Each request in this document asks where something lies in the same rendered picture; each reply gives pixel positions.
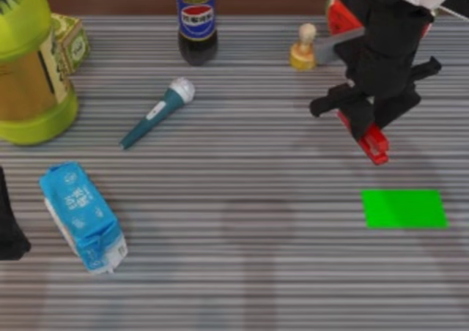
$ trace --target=dark cola bottle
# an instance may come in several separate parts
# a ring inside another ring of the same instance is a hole
[[[190,65],[213,59],[218,49],[215,0],[177,0],[179,48]]]

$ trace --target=green target area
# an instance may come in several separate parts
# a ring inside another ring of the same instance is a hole
[[[361,195],[369,228],[448,228],[437,190],[364,190]]]

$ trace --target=table surface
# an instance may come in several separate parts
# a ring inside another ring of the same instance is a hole
[[[92,56],[73,77],[78,121],[42,146],[0,144],[32,252],[0,263],[0,330],[467,330],[469,25],[441,19],[424,40],[444,71],[391,125],[374,167],[333,113],[310,100],[340,63],[288,64],[311,17],[221,18],[206,67],[180,58],[173,17],[85,18]],[[325,22],[315,21],[326,35]],[[128,152],[122,136],[173,78],[192,105]],[[49,166],[78,160],[119,217],[130,255],[84,271],[42,202]],[[440,190],[451,228],[372,231],[363,189]]]

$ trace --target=blue carton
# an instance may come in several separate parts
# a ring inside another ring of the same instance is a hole
[[[119,221],[78,163],[40,178],[45,205],[68,244],[92,274],[112,273],[128,249]]]

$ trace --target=yellow jar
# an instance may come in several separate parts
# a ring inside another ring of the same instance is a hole
[[[77,97],[56,50],[47,0],[0,0],[0,138],[39,144],[75,120]]]

